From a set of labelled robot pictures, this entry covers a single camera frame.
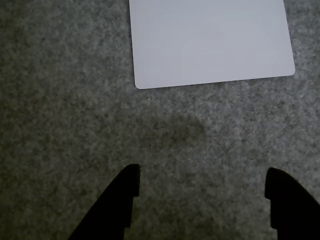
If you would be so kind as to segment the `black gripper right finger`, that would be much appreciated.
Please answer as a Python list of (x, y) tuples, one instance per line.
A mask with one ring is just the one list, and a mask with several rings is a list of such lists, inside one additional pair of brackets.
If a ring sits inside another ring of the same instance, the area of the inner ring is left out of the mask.
[(270, 200), (270, 226), (279, 240), (320, 238), (320, 204), (295, 178), (269, 168), (264, 196)]

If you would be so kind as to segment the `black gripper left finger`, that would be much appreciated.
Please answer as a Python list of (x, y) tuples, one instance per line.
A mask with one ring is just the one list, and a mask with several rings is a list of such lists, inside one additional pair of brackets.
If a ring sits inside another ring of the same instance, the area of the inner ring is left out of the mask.
[(127, 165), (107, 186), (73, 231), (70, 240), (122, 240), (140, 193), (141, 168)]

